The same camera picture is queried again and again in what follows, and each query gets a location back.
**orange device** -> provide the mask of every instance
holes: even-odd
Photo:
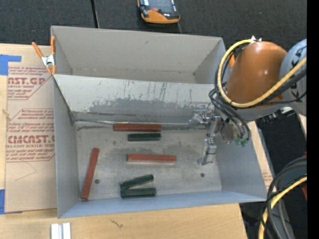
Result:
[[[152,24],[172,24],[180,19],[175,0],[138,0],[142,19]]]

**wooden block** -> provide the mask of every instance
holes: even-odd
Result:
[[[92,154],[91,154],[91,160],[90,160],[90,164],[89,164],[89,169],[88,169],[87,174],[86,174],[86,179],[85,179],[84,187],[83,187],[82,194],[81,194],[82,200],[89,199],[92,180],[93,180],[93,176],[94,176],[96,163],[98,161],[99,153],[100,153],[99,148],[93,148]]]
[[[174,163],[177,157],[174,155],[157,154],[128,154],[128,162],[152,162],[152,163]]]
[[[160,132],[160,124],[132,124],[117,123],[113,125],[113,131],[134,131],[134,132]]]

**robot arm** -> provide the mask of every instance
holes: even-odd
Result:
[[[249,121],[287,107],[307,116],[306,76],[306,39],[289,52],[255,38],[232,45],[220,62],[214,89],[209,92],[215,110],[198,163],[212,162],[214,136],[218,133],[226,143],[234,140],[245,146],[250,139]]]

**blue tape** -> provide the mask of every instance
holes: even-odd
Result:
[[[0,190],[0,215],[4,214],[4,189]]]
[[[8,75],[9,62],[21,62],[21,56],[9,56],[0,54],[0,75]]]

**black pole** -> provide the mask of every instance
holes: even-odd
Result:
[[[94,0],[91,0],[91,6],[92,6],[93,17],[94,17],[95,28],[100,28],[99,22],[98,22],[98,17],[97,17],[96,10],[95,10]]]

